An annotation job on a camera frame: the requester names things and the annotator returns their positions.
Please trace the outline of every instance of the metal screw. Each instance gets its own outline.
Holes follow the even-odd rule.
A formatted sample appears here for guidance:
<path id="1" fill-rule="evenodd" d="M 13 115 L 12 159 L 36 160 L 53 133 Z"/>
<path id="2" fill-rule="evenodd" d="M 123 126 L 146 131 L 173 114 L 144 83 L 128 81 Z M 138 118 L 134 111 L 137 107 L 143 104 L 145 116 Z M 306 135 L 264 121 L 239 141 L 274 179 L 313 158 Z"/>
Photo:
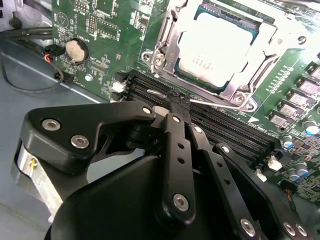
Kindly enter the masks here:
<path id="1" fill-rule="evenodd" d="M 297 223 L 295 226 L 304 237 L 308 236 L 307 231 L 300 224 Z"/>
<path id="2" fill-rule="evenodd" d="M 156 56 L 155 56 L 155 65 L 157 65 L 157 66 L 162 66 L 164 63 L 165 63 L 165 56 L 163 55 L 163 54 L 157 54 Z"/>
<path id="3" fill-rule="evenodd" d="M 305 44 L 306 41 L 307 41 L 307 38 L 305 36 L 298 37 L 298 44 L 299 45 Z"/>
<path id="4" fill-rule="evenodd" d="M 284 229 L 291 235 L 291 236 L 295 236 L 296 235 L 296 232 L 295 230 L 293 229 L 293 227 L 287 223 L 287 222 L 283 222 L 283 226 L 284 226 Z"/>
<path id="5" fill-rule="evenodd" d="M 91 81 L 94 79 L 94 77 L 93 77 L 91 74 L 86 74 L 86 75 L 84 76 L 84 79 L 85 79 L 87 82 L 91 82 Z"/>
<path id="6" fill-rule="evenodd" d="M 180 123 L 180 119 L 177 118 L 176 116 L 173 116 L 172 118 L 173 118 L 173 120 L 175 120 L 177 123 Z"/>
<path id="7" fill-rule="evenodd" d="M 230 152 L 226 146 L 222 146 L 222 150 L 227 154 Z"/>
<path id="8" fill-rule="evenodd" d="M 61 128 L 61 125 L 57 120 L 46 119 L 42 121 L 42 127 L 48 131 L 57 131 Z"/>
<path id="9" fill-rule="evenodd" d="M 195 129 L 198 133 L 200 133 L 200 134 L 202 133 L 202 130 L 201 130 L 201 128 L 200 128 L 200 127 L 195 126 L 195 127 L 194 127 L 194 129 Z"/>
<path id="10" fill-rule="evenodd" d="M 247 219 L 242 218 L 240 220 L 240 224 L 245 233 L 248 234 L 250 237 L 254 237 L 256 235 L 256 230 L 254 226 Z"/>
<path id="11" fill-rule="evenodd" d="M 189 209 L 189 202 L 185 196 L 177 193 L 173 196 L 173 204 L 181 211 L 186 212 Z"/>
<path id="12" fill-rule="evenodd" d="M 233 97 L 233 100 L 237 103 L 237 104 L 242 104 L 245 100 L 246 97 L 243 95 L 242 92 L 236 93 Z"/>
<path id="13" fill-rule="evenodd" d="M 143 54 L 142 55 L 143 60 L 145 60 L 146 62 L 148 62 L 150 60 L 150 56 L 149 54 Z"/>
<path id="14" fill-rule="evenodd" d="M 142 108 L 142 110 L 146 113 L 146 114 L 151 114 L 151 110 L 147 107 Z"/>
<path id="15" fill-rule="evenodd" d="M 82 135 L 75 135 L 70 140 L 72 146 L 77 149 L 85 149 L 89 146 L 89 140 Z"/>

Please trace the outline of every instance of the motherboard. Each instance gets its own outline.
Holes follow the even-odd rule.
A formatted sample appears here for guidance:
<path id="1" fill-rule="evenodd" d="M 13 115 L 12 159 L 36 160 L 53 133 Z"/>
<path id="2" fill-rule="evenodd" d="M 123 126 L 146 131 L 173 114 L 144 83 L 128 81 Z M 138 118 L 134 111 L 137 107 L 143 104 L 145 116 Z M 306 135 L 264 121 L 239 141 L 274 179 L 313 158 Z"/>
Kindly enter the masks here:
<path id="1" fill-rule="evenodd" d="M 132 99 L 150 104 L 148 89 L 179 89 L 194 119 L 206 105 L 225 115 L 219 123 L 236 121 L 230 135 L 252 127 L 257 143 L 279 139 L 253 168 L 320 204 L 320 13 L 275 0 L 57 0 L 52 12 L 65 48 L 54 61 L 75 84 L 108 101 L 129 100 L 134 85 Z M 119 78 L 132 71 L 136 83 Z"/>

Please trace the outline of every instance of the black cable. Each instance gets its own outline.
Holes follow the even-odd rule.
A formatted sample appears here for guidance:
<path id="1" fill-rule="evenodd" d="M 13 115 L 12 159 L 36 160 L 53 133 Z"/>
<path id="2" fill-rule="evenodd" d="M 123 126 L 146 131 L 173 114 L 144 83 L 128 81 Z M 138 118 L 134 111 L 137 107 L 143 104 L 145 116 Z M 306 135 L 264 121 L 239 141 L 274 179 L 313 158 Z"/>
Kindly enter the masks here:
<path id="1" fill-rule="evenodd" d="M 42 6 L 39 2 L 35 0 L 23 0 L 23 3 L 37 11 L 39 11 L 43 16 L 45 16 L 47 19 L 52 19 L 52 13 L 49 9 L 46 9 L 44 6 Z"/>
<path id="2" fill-rule="evenodd" d="M 40 89 L 24 89 L 18 86 L 15 86 L 10 80 L 8 79 L 7 71 L 6 71 L 6 66 L 4 62 L 4 56 L 0 54 L 0 69 L 2 72 L 2 76 L 4 81 L 15 91 L 25 93 L 25 94 L 41 94 L 45 92 L 49 92 L 57 88 L 65 79 L 63 71 L 53 62 L 49 62 L 49 64 L 59 73 L 60 79 L 53 84 L 52 86 L 45 87 L 45 88 L 40 88 Z"/>
<path id="3" fill-rule="evenodd" d="M 53 35 L 51 33 L 49 34 L 30 34 L 25 36 L 15 36 L 9 38 L 10 40 L 19 40 L 19 39 L 40 39 L 40 40 L 52 40 Z"/>
<path id="4" fill-rule="evenodd" d="M 14 42 L 24 48 L 28 49 L 29 51 L 33 52 L 36 55 L 43 56 L 43 52 L 45 50 L 44 47 L 39 46 L 38 44 L 30 41 L 29 39 L 10 39 L 10 42 Z"/>
<path id="5" fill-rule="evenodd" d="M 52 34 L 52 27 L 33 27 L 24 29 L 6 30 L 0 32 L 0 39 L 9 39 L 14 37 L 23 37 L 37 34 Z"/>

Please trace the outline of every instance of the electrolytic capacitor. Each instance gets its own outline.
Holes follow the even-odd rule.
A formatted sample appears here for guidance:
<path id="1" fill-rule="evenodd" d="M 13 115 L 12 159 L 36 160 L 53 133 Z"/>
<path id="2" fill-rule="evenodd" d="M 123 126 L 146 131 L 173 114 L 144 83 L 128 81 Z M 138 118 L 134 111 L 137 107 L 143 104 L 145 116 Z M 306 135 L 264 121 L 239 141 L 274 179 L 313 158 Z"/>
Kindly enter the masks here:
<path id="1" fill-rule="evenodd" d="M 306 120 L 302 126 L 308 135 L 316 135 L 319 132 L 319 127 L 314 120 Z"/>
<path id="2" fill-rule="evenodd" d="M 307 177 L 309 175 L 309 171 L 307 168 L 307 164 L 305 162 L 298 162 L 295 165 L 296 168 L 296 173 L 300 176 L 300 177 Z"/>
<path id="3" fill-rule="evenodd" d="M 289 169 L 288 174 L 289 174 L 289 179 L 292 182 L 296 182 L 300 179 L 300 176 L 298 175 L 297 170 L 295 168 Z"/>
<path id="4" fill-rule="evenodd" d="M 284 135 L 282 137 L 282 141 L 283 141 L 283 146 L 286 148 L 286 149 L 292 149 L 294 144 L 292 142 L 292 136 L 290 135 Z"/>

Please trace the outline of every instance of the connector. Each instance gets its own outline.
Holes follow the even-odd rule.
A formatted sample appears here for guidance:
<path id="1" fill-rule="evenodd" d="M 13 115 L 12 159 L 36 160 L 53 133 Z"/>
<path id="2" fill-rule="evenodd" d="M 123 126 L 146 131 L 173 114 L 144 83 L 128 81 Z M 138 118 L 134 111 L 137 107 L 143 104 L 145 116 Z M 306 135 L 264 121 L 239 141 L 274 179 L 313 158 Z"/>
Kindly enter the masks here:
<path id="1" fill-rule="evenodd" d="M 52 44 L 49 46 L 46 46 L 44 49 L 45 54 L 49 54 L 50 58 L 59 57 L 63 54 L 65 54 L 66 49 L 62 46 L 59 46 L 57 44 Z"/>
<path id="2" fill-rule="evenodd" d="M 59 80 L 60 79 L 59 72 L 54 73 L 53 78 L 56 80 Z M 64 84 L 72 83 L 74 81 L 74 79 L 75 79 L 75 76 L 63 71 L 63 83 Z"/>
<path id="3" fill-rule="evenodd" d="M 288 181 L 286 179 L 282 180 L 280 182 L 280 187 L 283 189 L 283 190 L 289 190 L 292 192 L 292 194 L 296 193 L 297 190 L 298 190 L 298 187 L 296 184 L 294 184 L 293 182 L 291 181 Z"/>

